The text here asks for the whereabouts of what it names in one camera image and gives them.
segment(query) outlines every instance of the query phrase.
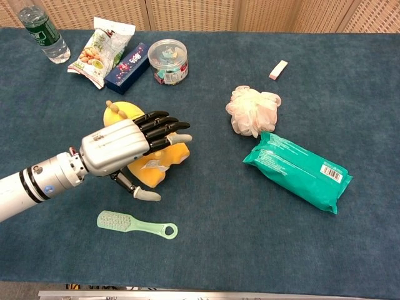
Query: yellow object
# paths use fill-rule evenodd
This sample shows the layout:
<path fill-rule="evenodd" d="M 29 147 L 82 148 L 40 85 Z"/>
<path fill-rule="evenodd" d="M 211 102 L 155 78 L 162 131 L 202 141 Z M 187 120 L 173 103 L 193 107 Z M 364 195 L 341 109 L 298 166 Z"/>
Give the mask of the yellow object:
<path fill-rule="evenodd" d="M 107 101 L 107 108 L 104 112 L 104 126 L 110 126 L 123 119 L 136 119 L 144 114 L 144 112 L 136 105 L 129 102 Z M 130 172 L 137 177 L 142 183 L 155 188 L 164 180 L 165 172 L 172 164 L 180 164 L 187 157 L 190 151 L 184 142 L 168 146 L 167 148 L 156 151 L 147 156 L 139 158 L 127 166 Z"/>

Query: eraser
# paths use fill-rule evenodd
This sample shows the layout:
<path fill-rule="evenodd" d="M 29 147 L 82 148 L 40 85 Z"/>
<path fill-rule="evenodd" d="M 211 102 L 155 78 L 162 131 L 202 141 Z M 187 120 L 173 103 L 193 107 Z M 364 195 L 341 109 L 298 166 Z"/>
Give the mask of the eraser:
<path fill-rule="evenodd" d="M 119 64 L 104 78 L 107 88 L 124 94 L 150 66 L 149 46 L 142 42 L 125 56 Z"/>
<path fill-rule="evenodd" d="M 279 64 L 277 64 L 276 67 L 269 74 L 269 78 L 276 80 L 287 65 L 288 65 L 287 61 L 280 61 Z"/>

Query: green package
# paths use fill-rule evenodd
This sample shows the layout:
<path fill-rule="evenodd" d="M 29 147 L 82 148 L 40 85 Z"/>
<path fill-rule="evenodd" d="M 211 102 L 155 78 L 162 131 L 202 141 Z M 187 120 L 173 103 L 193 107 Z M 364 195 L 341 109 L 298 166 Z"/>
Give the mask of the green package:
<path fill-rule="evenodd" d="M 352 176 L 343 167 L 270 132 L 243 161 L 267 178 L 323 211 L 337 214 L 336 203 Z"/>

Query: jar lid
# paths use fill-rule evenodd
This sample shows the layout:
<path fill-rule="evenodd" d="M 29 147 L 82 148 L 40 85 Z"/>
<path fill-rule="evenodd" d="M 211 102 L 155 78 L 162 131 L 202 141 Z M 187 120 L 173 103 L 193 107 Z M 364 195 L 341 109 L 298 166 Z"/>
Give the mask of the jar lid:
<path fill-rule="evenodd" d="M 156 69 L 180 68 L 188 59 L 185 45 L 175 39 L 155 42 L 147 55 L 149 62 Z"/>

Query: robotic hand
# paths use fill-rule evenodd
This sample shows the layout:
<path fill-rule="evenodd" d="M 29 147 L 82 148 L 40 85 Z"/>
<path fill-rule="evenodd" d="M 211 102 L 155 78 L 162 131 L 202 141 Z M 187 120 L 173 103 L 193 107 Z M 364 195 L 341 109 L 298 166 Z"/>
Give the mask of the robotic hand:
<path fill-rule="evenodd" d="M 79 152 L 70 147 L 69 152 L 3 178 L 0 222 L 81 184 L 87 173 L 110 176 L 135 198 L 160 200 L 155 192 L 132 185 L 120 170 L 142 156 L 192 140 L 189 134 L 169 135 L 190 125 L 168 115 L 154 111 L 134 120 L 124 119 L 84 137 Z"/>

